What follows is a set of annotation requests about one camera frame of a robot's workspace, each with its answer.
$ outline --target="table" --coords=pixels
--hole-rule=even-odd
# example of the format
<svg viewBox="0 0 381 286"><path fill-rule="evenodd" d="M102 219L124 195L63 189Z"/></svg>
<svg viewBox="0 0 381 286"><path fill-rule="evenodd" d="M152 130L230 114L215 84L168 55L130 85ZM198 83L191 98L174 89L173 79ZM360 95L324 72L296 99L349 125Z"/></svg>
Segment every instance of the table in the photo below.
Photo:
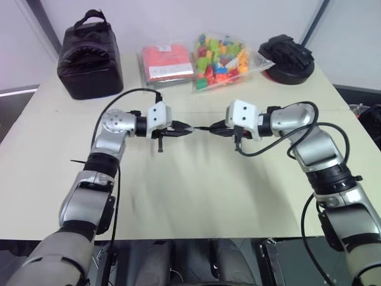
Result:
<svg viewBox="0 0 381 286"><path fill-rule="evenodd" d="M125 90L141 86L134 55L122 57ZM348 106L317 67L299 86L284 86L258 74L250 82L192 94L191 84L162 89L173 119L192 126L224 119L234 99L258 105L314 101L320 120L344 128L351 142L348 166L362 183L376 210L381 154ZM58 210L85 160L95 121L113 97L75 101L55 74L34 94L0 145L1 239L41 240L58 228ZM142 110L154 96L138 92L115 105ZM340 148L343 140L330 131ZM254 151L274 138L246 141ZM297 162L286 156L284 142L256 158L234 152L231 138L196 130L182 138L127 140L121 162L122 189L116 238L298 237L302 207L312 193ZM306 217L307 235L322 235L313 207ZM111 231L97 239L109 239Z"/></svg>

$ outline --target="white wall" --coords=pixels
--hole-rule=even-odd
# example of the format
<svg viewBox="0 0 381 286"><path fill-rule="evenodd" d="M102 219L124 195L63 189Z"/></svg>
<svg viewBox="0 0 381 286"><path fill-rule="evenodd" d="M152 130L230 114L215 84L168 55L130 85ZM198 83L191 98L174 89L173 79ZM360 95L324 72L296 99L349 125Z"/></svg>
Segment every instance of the white wall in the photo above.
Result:
<svg viewBox="0 0 381 286"><path fill-rule="evenodd" d="M307 47L332 83L381 89L381 1L331 0Z"/></svg>
<svg viewBox="0 0 381 286"><path fill-rule="evenodd" d="M19 0L0 9L0 90L41 83L55 65L42 34Z"/></svg>
<svg viewBox="0 0 381 286"><path fill-rule="evenodd" d="M62 41L65 30L89 9L101 9L121 52L160 39L193 41L205 30L231 33L259 47L286 33L300 41L321 0L41 0Z"/></svg>

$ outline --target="colorful building blocks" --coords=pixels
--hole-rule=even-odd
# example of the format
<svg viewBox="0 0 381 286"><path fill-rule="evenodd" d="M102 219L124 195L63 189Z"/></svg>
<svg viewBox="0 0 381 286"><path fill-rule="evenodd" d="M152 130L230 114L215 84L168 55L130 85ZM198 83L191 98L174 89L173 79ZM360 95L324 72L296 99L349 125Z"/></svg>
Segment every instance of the colorful building blocks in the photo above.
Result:
<svg viewBox="0 0 381 286"><path fill-rule="evenodd" d="M240 75L249 72L251 56L245 44L236 39L201 35L195 48L197 90L219 83L226 85L237 82Z"/></svg>

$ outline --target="wire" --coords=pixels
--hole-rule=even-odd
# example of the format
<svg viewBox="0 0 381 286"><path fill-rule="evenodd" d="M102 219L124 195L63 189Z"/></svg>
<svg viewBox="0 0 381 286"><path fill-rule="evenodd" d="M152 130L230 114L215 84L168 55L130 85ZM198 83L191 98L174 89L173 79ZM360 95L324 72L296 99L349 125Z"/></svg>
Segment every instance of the wire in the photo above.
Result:
<svg viewBox="0 0 381 286"><path fill-rule="evenodd" d="M301 231L302 231L302 240L303 240L303 244L304 244L304 247L308 253L308 255L310 256L312 262L314 263L315 267L317 268L317 270L320 272L320 274L322 275L322 277L324 278L324 280L327 281L327 284L330 285L330 286L335 286L334 283L332 282L332 280L327 276L327 274L324 272L323 268L321 268L320 264L318 263L318 261L316 260L314 254L312 253L311 249L310 249L310 246L308 245L308 241L307 241L307 238L305 237L305 230L304 230L304 220L305 220L305 214L307 212L307 209L308 209L308 205L311 203L312 199L314 198L314 193L312 193L310 195L310 197L308 198L307 202L305 203L304 207L303 207L303 211L302 211L302 218L301 218Z"/></svg>
<svg viewBox="0 0 381 286"><path fill-rule="evenodd" d="M99 269L99 265L98 265L98 262L96 262L96 259L95 259L94 255L91 255L91 258L92 258L92 260L93 260L93 262L95 264L96 270L98 270ZM111 283L110 281L108 281L108 283L110 284L110 286L114 286L114 284Z"/></svg>
<svg viewBox="0 0 381 286"><path fill-rule="evenodd" d="M254 156L260 155L263 152L273 148L274 146L278 145L283 140L289 138L293 134L298 133L299 131L301 131L303 129L309 128L309 126L311 126L311 125L306 125L306 126L299 127L297 129L291 131L290 133L287 133L285 136L279 138L278 140L274 141L273 143L269 144L268 146L264 147L263 149L260 149L259 151L254 152L254 153L245 153L241 149L241 147L239 146L239 141L236 142L236 150L238 151L239 154L241 154L241 155L243 155L245 157L254 157ZM344 156L343 162L346 164L348 162L348 159L349 159L350 146L349 146L348 135L345 133L345 131L343 129L341 129L339 126L337 126L337 125L335 125L333 123L328 123L328 122L318 122L318 123L315 124L315 126L328 126L328 127L334 128L334 129L336 129L337 131L340 132L340 134L343 136L344 142L345 142L345 156Z"/></svg>
<svg viewBox="0 0 381 286"><path fill-rule="evenodd" d="M343 162L345 164L347 164L348 159L349 159L349 152L351 150L351 147L350 147L350 144L349 144L348 135L345 133L345 131L342 128L340 128L339 126L337 126L336 124L333 124L333 123L319 122L317 125L319 125L319 126L328 126L328 127L334 128L334 129L336 129L337 131L340 132L340 134L343 136L344 142L345 142L345 155L344 155L344 161Z"/></svg>
<svg viewBox="0 0 381 286"><path fill-rule="evenodd" d="M318 213L321 213L321 210L320 210L320 206L319 206L319 202L316 201L316 210Z"/></svg>
<svg viewBox="0 0 381 286"><path fill-rule="evenodd" d="M308 105L312 106L312 108L314 109L314 118L312 120L312 123L309 125L310 127L308 128L306 133L304 133L303 136L301 136L299 138L299 140L297 140L295 143L293 143L290 146L290 148L288 148L288 150L287 150L287 156L290 157L291 159L294 159L294 160L296 160L296 158L295 158L295 156L291 155L292 150L312 132L312 130L314 129L314 127L317 123L317 119L319 117L319 109L317 108L316 104L314 104L311 101L301 101L298 103L304 103L304 104L308 104Z"/></svg>
<svg viewBox="0 0 381 286"><path fill-rule="evenodd" d="M318 123L312 123L310 125L306 125L306 126L303 126L301 128L297 128L295 130L293 130L292 132L286 134L285 136L281 137L280 139L278 139L277 141L273 142L272 144L266 146L265 148L255 152L255 153L251 153L251 154L247 154L245 152L242 151L241 147L239 146L239 140L236 141L236 149L237 151L246 156L246 157L253 157L253 156L257 156L265 151L267 151L268 149L274 147L275 145L279 144L280 142L282 142L284 139L292 136L293 134L305 129L305 128L309 128L309 130L312 130L312 128L310 126L328 126L328 127L331 127L331 128L334 128L336 129L337 131L340 132L340 134L343 136L344 138L344 141L345 141L345 156L343 158L343 163L347 164L348 162L348 159L349 159L349 152L350 152L350 145L349 145L349 139L348 139L348 135L345 133L345 131L340 128L339 126L333 124L333 123L327 123L327 122L318 122ZM293 144L293 146L291 146L289 148L289 150L292 150L293 148L295 148L295 145L297 144ZM331 279L327 276L327 274L324 272L324 270L321 268L321 266L319 265L318 261L316 260L313 252L311 251L310 249L310 246L308 245L308 241L307 241L307 238L305 236L305 229L304 229L304 222L305 222L305 214L307 212L307 208L309 206L309 204L311 203L311 200L314 198L314 193L312 193L310 195L310 197L308 198L304 208L303 208L303 211L302 211L302 216L301 216L301 232L302 232L302 240L303 240L303 244L304 244L304 247L308 253L308 255L310 256L312 262L314 263L315 267L317 268L317 270L320 272L320 274L322 275L322 277L327 281L327 284L329 286L335 286L334 283L331 281ZM319 208L319 204L318 202L316 202L316 210L320 213L321 210Z"/></svg>
<svg viewBox="0 0 381 286"><path fill-rule="evenodd" d="M118 187L117 187L117 201L115 204L115 214L114 214L114 225L113 225L113 232L111 234L111 241L110 241L110 246L107 251L107 257L106 257L106 264L105 265L110 265L111 264L111 253L113 252L114 248L114 242L115 242L115 234L117 231L117 222L118 222L118 211L119 211L119 199L120 199L120 166L118 167ZM110 277L110 269L106 268L107 271L103 271L103 276L102 276L102 283L101 285L106 285Z"/></svg>
<svg viewBox="0 0 381 286"><path fill-rule="evenodd" d="M120 98L124 97L125 95L127 94L130 94L132 92L135 92L135 91L149 91L149 92L153 92L156 94L156 103L163 100L162 96L161 96L161 93L154 90L154 89L151 89L151 88L134 88L134 89L130 89L129 91L125 91L123 93L121 93L120 95L118 95L117 97L115 97L109 104L106 105L106 107L102 110L101 112L101 115L99 115L97 121L96 121L96 124L95 124L95 128L94 128L94 132L93 132L93 136L91 138L91 146L94 144L94 141L95 141L95 137L96 137L96 132L98 131L98 126L99 126L99 123L101 122L101 119L102 119L102 116L103 114L105 114L105 112L116 102L118 101Z"/></svg>
<svg viewBox="0 0 381 286"><path fill-rule="evenodd" d="M306 126L302 126L302 127L299 127L299 128L296 128L295 130L291 131L290 133L287 133L285 136L279 138L278 140L274 141L273 143L269 144L268 146L264 147L263 149L260 149L259 151L257 152L254 152L254 153L245 153L244 151L242 151L241 147L239 146L240 143L239 141L236 142L236 150L238 151L239 154L245 156L245 157L254 157L254 156L257 156L257 155L260 155L262 154L263 152L275 147L276 145L278 145L279 143L281 143L283 140L286 140L287 138L289 138L290 136L294 135L295 133L298 133L299 131L302 131L306 128L309 128L310 125L306 125Z"/></svg>
<svg viewBox="0 0 381 286"><path fill-rule="evenodd" d="M174 269L171 268L171 269L170 269L170 272L174 272L174 273L176 273L178 276L180 276L181 282L184 283L184 279L183 279L183 277L182 277L182 275L180 274L179 271L176 271L176 270L174 270Z"/></svg>

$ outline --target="black bag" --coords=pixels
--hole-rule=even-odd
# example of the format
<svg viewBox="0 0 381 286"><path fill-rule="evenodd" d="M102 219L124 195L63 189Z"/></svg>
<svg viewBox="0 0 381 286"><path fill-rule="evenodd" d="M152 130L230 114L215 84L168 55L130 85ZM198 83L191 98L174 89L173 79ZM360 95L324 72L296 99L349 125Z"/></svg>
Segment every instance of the black bag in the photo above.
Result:
<svg viewBox="0 0 381 286"><path fill-rule="evenodd" d="M91 17L103 22L83 24ZM89 10L66 30L57 74L76 100L106 97L123 89L115 34L101 11Z"/></svg>

